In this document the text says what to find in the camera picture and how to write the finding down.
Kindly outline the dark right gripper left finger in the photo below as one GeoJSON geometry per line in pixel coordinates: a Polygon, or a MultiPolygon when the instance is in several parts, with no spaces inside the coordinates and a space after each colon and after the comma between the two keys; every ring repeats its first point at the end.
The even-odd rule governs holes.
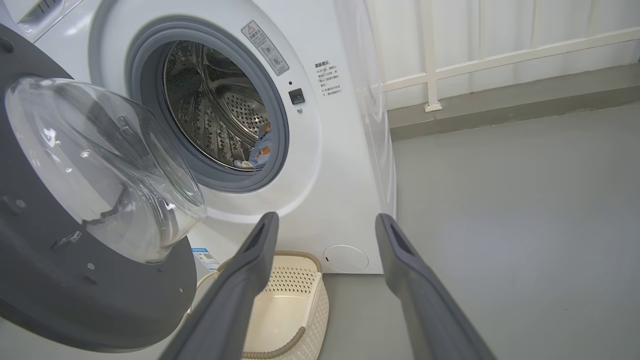
{"type": "Polygon", "coordinates": [[[279,215],[262,215],[199,299],[160,360],[241,360],[256,296],[268,284],[279,215]]]}

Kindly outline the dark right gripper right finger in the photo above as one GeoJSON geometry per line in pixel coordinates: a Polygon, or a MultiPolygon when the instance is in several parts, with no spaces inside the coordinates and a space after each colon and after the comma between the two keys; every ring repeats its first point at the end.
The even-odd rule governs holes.
{"type": "Polygon", "coordinates": [[[375,237],[385,282],[402,305],[414,360],[496,360],[391,215],[375,217],[375,237]]]}

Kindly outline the cream blue bear print garment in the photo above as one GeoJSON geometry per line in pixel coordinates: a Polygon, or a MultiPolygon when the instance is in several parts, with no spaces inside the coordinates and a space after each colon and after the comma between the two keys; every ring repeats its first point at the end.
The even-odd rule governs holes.
{"type": "Polygon", "coordinates": [[[273,136],[271,123],[266,121],[259,129],[258,139],[246,160],[234,159],[233,166],[244,170],[262,169],[269,160],[273,136]]]}

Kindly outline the dark round washing machine door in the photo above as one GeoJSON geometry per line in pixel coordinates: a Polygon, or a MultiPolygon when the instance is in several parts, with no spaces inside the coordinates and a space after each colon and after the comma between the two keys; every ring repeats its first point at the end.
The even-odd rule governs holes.
{"type": "Polygon", "coordinates": [[[0,24],[0,317],[96,353],[154,346],[194,301],[204,212],[150,109],[0,24]]]}

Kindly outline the cream perforated laundry basket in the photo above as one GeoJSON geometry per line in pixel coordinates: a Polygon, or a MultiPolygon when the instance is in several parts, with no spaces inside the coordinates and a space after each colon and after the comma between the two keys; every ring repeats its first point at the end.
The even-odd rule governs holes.
{"type": "Polygon", "coordinates": [[[256,296],[241,360],[318,360],[330,302],[320,260],[275,251],[269,282],[256,296]]]}

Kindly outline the white washing machine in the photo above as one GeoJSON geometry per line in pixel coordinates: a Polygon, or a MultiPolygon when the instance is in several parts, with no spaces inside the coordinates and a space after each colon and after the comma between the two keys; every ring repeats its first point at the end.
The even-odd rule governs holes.
{"type": "MultiPolygon", "coordinates": [[[[348,245],[368,257],[360,274],[381,274],[374,222],[378,214],[397,214],[397,183],[366,0],[83,0],[32,43],[74,79],[130,95],[127,59],[137,32],[174,16],[201,19],[240,39],[272,77],[289,127],[285,164],[267,186],[249,193],[201,186],[208,216],[190,233],[191,246],[222,262],[262,214],[275,211],[278,250],[311,253],[328,272],[324,250],[348,245]],[[250,21],[288,71],[276,76],[242,33],[250,21]],[[299,88],[305,102],[294,105],[289,91],[299,88]]],[[[0,24],[25,38],[4,0],[0,24]]]]}

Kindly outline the grey rubber door gasket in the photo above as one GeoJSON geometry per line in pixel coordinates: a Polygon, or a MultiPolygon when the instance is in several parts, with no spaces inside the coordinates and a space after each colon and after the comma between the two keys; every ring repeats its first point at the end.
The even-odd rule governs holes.
{"type": "Polygon", "coordinates": [[[197,18],[160,18],[137,32],[128,50],[126,68],[130,95],[157,116],[160,127],[167,132],[202,187],[224,193],[249,193],[269,185],[279,175],[290,145],[284,103],[272,76],[237,36],[197,18]],[[252,82],[265,104],[272,134],[269,159],[263,169],[238,171],[223,167],[199,153],[179,130],[167,107],[162,79],[169,47],[176,41],[192,41],[219,51],[252,82]]]}

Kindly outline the blue white energy label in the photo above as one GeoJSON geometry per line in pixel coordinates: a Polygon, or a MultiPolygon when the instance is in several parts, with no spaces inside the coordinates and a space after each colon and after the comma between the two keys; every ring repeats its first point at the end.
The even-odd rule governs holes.
{"type": "Polygon", "coordinates": [[[202,263],[202,265],[210,272],[217,271],[220,263],[215,259],[213,254],[207,248],[192,247],[192,253],[202,263]]]}

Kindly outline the round white filter cover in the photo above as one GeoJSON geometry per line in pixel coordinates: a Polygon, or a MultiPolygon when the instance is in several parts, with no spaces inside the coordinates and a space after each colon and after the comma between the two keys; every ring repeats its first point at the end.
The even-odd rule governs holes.
{"type": "Polygon", "coordinates": [[[322,258],[331,273],[357,274],[369,265],[368,256],[356,247],[334,244],[323,251],[322,258]]]}

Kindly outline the perforated steel drum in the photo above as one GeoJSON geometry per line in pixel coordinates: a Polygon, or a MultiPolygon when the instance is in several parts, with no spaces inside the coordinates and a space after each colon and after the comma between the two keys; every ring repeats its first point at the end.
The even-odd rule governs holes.
{"type": "Polygon", "coordinates": [[[220,51],[194,41],[172,43],[162,86],[178,129],[204,157],[227,169],[247,160],[269,121],[265,103],[249,77],[220,51]]]}

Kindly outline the white railing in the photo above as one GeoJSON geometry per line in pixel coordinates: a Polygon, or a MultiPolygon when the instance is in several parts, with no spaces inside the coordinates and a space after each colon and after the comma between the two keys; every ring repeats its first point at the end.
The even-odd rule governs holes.
{"type": "MultiPolygon", "coordinates": [[[[370,13],[368,0],[366,0],[366,4],[370,13]]],[[[640,27],[634,27],[603,35],[590,36],[584,39],[569,40],[556,44],[545,45],[543,47],[534,48],[533,50],[510,52],[505,55],[489,57],[485,60],[474,60],[469,63],[436,69],[434,60],[434,29],[432,26],[433,16],[431,0],[423,0],[421,9],[423,16],[425,47],[427,50],[427,71],[419,75],[405,77],[400,80],[392,80],[390,82],[382,78],[382,81],[384,82],[386,102],[389,109],[400,109],[414,105],[423,105],[423,109],[426,112],[433,111],[438,104],[443,104],[445,99],[439,98],[436,92],[436,86],[439,79],[464,75],[473,71],[482,71],[483,69],[498,68],[504,65],[516,64],[528,60],[541,59],[543,57],[551,57],[558,54],[570,53],[572,51],[580,51],[606,46],[608,44],[624,43],[640,39],[640,27]]],[[[374,28],[372,20],[371,23],[374,30],[375,45],[378,48],[377,31],[374,28]]],[[[378,57],[382,66],[379,48],[378,57]]]]}

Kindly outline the grey warning sticker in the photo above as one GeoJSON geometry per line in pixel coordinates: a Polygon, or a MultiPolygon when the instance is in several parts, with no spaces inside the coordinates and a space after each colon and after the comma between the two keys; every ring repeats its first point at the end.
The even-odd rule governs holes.
{"type": "Polygon", "coordinates": [[[256,21],[251,20],[242,28],[241,32],[263,56],[276,76],[283,75],[290,70],[288,62],[256,21]]]}

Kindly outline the white detergent drawer panel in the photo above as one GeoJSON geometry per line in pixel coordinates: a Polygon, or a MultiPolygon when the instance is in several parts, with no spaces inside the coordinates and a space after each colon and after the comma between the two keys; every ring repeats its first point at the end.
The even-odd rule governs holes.
{"type": "Polygon", "coordinates": [[[35,43],[83,0],[3,0],[19,32],[35,43]]]}

